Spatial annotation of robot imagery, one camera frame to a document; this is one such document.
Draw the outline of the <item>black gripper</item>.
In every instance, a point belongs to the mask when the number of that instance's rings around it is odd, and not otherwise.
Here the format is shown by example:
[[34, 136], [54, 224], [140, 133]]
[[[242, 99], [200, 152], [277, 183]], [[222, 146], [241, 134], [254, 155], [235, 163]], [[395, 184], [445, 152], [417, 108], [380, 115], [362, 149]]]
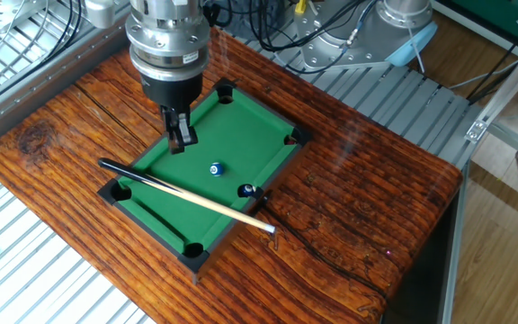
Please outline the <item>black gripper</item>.
[[178, 117], [174, 109], [186, 109], [200, 96], [203, 75], [181, 81], [162, 81], [143, 74], [140, 77], [146, 97], [162, 105], [161, 116], [165, 122], [171, 154], [183, 153], [184, 146], [197, 144], [198, 137], [190, 124], [190, 115], [180, 113]]

